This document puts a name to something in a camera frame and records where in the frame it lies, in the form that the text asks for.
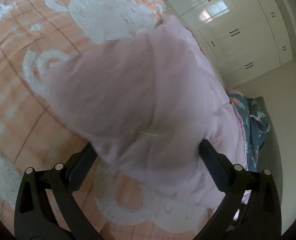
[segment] teal floral fabric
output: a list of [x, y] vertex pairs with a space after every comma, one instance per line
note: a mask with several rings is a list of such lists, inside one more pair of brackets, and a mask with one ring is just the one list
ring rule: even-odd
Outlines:
[[239, 94], [228, 94], [228, 96], [243, 119], [248, 170], [257, 171], [259, 148], [264, 143], [270, 129], [269, 118], [261, 111], [255, 98]]

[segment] pink blanket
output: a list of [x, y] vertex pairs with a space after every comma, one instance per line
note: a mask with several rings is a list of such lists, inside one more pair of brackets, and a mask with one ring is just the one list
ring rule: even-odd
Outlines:
[[51, 108], [106, 162], [163, 194], [219, 205], [224, 194], [198, 155], [203, 138], [246, 165], [229, 98], [174, 16], [48, 69], [42, 81]]

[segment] bed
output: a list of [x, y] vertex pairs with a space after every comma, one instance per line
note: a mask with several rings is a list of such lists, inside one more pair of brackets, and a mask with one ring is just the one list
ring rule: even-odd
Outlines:
[[[105, 40], [79, 21], [87, 17], [87, 10], [72, 1], [0, 0], [0, 219], [11, 232], [17, 190], [25, 169], [50, 169], [87, 143], [68, 129], [39, 95], [39, 75], [45, 64], [65, 61]], [[158, 20], [165, 9], [177, 15], [161, 0], [118, 0], [105, 9], [120, 3], [133, 3], [138, 7], [135, 10], [145, 13], [145, 22], [139, 27]], [[132, 35], [130, 28], [126, 36]], [[261, 152], [258, 168], [271, 163], [260, 156]], [[59, 224], [68, 229], [51, 192], [49, 197]], [[213, 213], [204, 206], [167, 198], [100, 159], [74, 197], [98, 231], [108, 222], [117, 239], [192, 239]]]

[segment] round bolt head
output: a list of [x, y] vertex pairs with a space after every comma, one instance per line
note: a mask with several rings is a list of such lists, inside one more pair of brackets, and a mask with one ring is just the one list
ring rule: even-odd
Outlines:
[[266, 175], [270, 175], [270, 174], [271, 174], [271, 172], [269, 171], [269, 169], [264, 169], [264, 173], [265, 173]]
[[243, 167], [240, 164], [235, 164], [234, 168], [235, 168], [236, 171], [242, 171], [243, 170]]
[[26, 169], [26, 174], [30, 174], [31, 172], [33, 172], [33, 168], [29, 167]]
[[63, 164], [62, 163], [58, 163], [55, 167], [54, 167], [57, 171], [60, 171], [63, 168]]

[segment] white wall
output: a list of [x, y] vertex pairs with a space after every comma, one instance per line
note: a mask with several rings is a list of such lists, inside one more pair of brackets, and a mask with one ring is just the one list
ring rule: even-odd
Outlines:
[[282, 231], [296, 218], [296, 62], [237, 87], [249, 97], [263, 96], [275, 128], [283, 169]]

